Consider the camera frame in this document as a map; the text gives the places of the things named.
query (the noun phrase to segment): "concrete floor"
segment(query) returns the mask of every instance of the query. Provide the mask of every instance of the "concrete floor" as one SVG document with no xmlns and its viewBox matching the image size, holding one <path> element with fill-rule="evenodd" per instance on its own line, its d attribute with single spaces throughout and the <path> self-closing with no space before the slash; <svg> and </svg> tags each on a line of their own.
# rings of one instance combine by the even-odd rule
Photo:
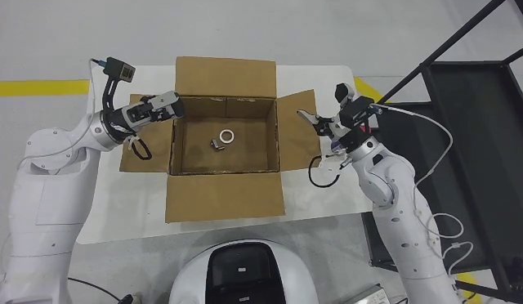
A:
<svg viewBox="0 0 523 304">
<path fill-rule="evenodd" d="M 133 65 L 172 65 L 177 56 L 348 65 L 379 91 L 394 86 L 489 0 L 0 0 L 0 80 L 87 78 L 87 60 L 115 56 Z M 501 59 L 523 47 L 523 24 L 505 3 L 446 60 Z M 521 62 L 512 67 L 523 75 Z M 427 100 L 422 80 L 395 99 Z M 0 240 L 25 140 L 43 127 L 72 128 L 85 96 L 0 98 Z M 278 241 L 314 276 L 320 302 L 339 302 L 382 283 L 394 302 L 396 274 L 368 266 L 359 215 L 330 217 L 96 245 L 77 245 L 70 275 L 123 296 L 165 303 L 177 272 L 196 253 L 242 237 Z M 77 303 L 111 303 L 70 284 Z"/>
</svg>

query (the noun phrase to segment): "open cardboard box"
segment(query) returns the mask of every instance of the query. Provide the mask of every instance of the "open cardboard box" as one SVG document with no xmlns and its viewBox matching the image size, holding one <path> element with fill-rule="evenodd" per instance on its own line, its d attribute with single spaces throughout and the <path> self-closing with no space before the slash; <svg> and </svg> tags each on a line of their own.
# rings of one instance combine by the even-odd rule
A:
<svg viewBox="0 0 523 304">
<path fill-rule="evenodd" d="M 314 91 L 277 99 L 272 61 L 179 57 L 176 69 L 186 116 L 145 127 L 138 135 L 153 158 L 141 161 L 125 145 L 120 171 L 169 174 L 166 222 L 284 215 L 280 173 L 307 168 L 320 153 L 296 114 L 316 112 Z M 228 145 L 223 129 L 235 134 Z"/>
</svg>

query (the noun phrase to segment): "white table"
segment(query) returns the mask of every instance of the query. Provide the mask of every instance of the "white table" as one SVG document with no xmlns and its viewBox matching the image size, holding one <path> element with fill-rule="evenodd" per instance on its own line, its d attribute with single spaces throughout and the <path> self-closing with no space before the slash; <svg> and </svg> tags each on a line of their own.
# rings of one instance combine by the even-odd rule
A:
<svg viewBox="0 0 523 304">
<path fill-rule="evenodd" d="M 93 77 L 96 110 L 100 110 L 106 76 L 100 67 L 96 67 Z M 323 116 L 337 113 L 334 89 L 341 82 L 355 87 L 352 72 L 346 66 L 277 66 L 278 97 L 314 89 L 316 107 Z M 172 90 L 174 84 L 174 66 L 137 66 L 132 83 L 118 84 L 114 107 L 127 105 L 132 93 L 161 94 Z M 91 112 L 91 92 L 88 98 L 87 112 Z M 322 138 L 322 151 L 328 153 L 329 140 Z M 121 148 L 101 155 L 91 213 L 77 239 L 81 244 L 329 217 L 372 209 L 372 203 L 358 186 L 352 167 L 345 168 L 338 183 L 328 189 L 314 187 L 308 181 L 307 170 L 302 169 L 282 173 L 286 211 L 283 217 L 167 224 L 164 222 L 167 174 L 120 172 L 121 157 Z M 328 183 L 334 174 L 327 168 L 317 168 L 313 177 L 319 183 Z"/>
</svg>

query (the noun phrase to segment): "robotic arm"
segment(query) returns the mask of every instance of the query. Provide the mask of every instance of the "robotic arm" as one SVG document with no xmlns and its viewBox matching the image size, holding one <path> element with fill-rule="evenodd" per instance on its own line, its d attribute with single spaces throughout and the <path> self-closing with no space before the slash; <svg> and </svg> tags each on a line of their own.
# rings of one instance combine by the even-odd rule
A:
<svg viewBox="0 0 523 304">
<path fill-rule="evenodd" d="M 341 107 L 335 117 L 297 113 L 318 135 L 330 137 L 335 154 L 346 154 L 340 170 L 348 163 L 356 170 L 360 188 L 373 201 L 379 234 L 400 273 L 409 303 L 461 303 L 445 271 L 436 224 L 428 231 L 434 216 L 415 187 L 412 164 L 370 135 L 368 118 L 380 114 L 381 108 L 367 97 L 354 99 L 346 84 L 337 85 L 335 97 Z"/>
<path fill-rule="evenodd" d="M 103 110 L 84 117 L 73 131 L 43 129 L 27 141 L 11 197 L 13 249 L 0 288 L 2 304 L 71 303 L 67 289 L 71 253 L 91 211 L 100 153 L 129 140 L 138 157 L 151 159 L 136 134 L 150 123 L 184 115 L 174 91 L 144 96 L 115 110 L 117 83 L 131 82 L 135 69 L 114 58 L 94 61 L 109 76 Z M 140 154 L 135 141 L 146 155 Z"/>
</svg>

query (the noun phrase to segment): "washer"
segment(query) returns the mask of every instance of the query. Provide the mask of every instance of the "washer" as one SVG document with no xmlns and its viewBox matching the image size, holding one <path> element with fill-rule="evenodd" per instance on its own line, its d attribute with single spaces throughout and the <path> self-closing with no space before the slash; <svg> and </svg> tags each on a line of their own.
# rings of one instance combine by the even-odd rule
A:
<svg viewBox="0 0 523 304">
<path fill-rule="evenodd" d="M 223 139 L 223 134 L 225 134 L 226 132 L 230 133 L 230 139 L 229 140 L 224 140 Z M 235 139 L 235 134 L 230 130 L 230 129 L 224 129 L 220 132 L 220 141 L 223 143 L 223 144 L 230 144 L 232 143 L 232 141 Z"/>
</svg>

